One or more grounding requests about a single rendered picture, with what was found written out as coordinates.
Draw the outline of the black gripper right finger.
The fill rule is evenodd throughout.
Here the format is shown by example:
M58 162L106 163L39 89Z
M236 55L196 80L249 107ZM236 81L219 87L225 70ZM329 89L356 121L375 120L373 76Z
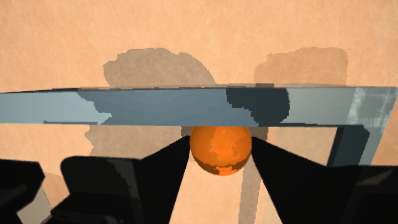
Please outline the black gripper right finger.
M365 195L398 193L398 166L328 167L257 137L251 154L282 224L350 224Z

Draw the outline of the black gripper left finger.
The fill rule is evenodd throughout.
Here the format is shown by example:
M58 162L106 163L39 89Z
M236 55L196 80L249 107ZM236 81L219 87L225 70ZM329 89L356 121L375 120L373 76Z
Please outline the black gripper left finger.
M127 195L137 224L170 224L190 154L186 135L143 158L71 156L60 162L72 191Z

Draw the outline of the low clear walls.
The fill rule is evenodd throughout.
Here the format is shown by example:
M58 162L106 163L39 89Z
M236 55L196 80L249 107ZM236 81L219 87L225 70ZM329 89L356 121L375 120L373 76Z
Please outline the low clear walls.
M72 92L87 90L145 90L145 89L206 89L206 88L266 88L266 87L377 87L360 85L304 84L304 83L260 83L260 84L208 84L208 85L157 85L157 86L106 86L84 87L55 90L23 91L32 92ZM311 161L326 166L337 128L316 127L277 127L275 143L281 149L288 150ZM282 224L271 197L266 193L261 224Z

